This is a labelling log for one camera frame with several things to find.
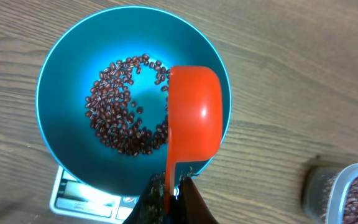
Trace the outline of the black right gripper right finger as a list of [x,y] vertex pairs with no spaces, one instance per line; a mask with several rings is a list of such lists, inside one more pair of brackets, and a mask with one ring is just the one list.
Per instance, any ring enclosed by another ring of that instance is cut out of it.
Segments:
[[179,194],[175,201],[175,223],[178,224],[218,224],[199,193],[193,177],[193,168],[180,176]]

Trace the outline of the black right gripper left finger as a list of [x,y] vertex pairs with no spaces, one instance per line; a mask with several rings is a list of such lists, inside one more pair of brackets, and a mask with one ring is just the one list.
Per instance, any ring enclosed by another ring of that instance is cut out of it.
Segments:
[[153,174],[131,214],[123,224],[164,224],[163,191],[165,174]]

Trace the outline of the red measuring scoop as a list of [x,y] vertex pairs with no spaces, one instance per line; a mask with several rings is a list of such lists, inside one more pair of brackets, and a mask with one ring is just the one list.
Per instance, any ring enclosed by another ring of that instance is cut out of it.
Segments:
[[218,76],[203,66],[175,65],[170,71],[166,214],[171,209],[176,164],[210,159],[219,151],[223,135],[223,100]]

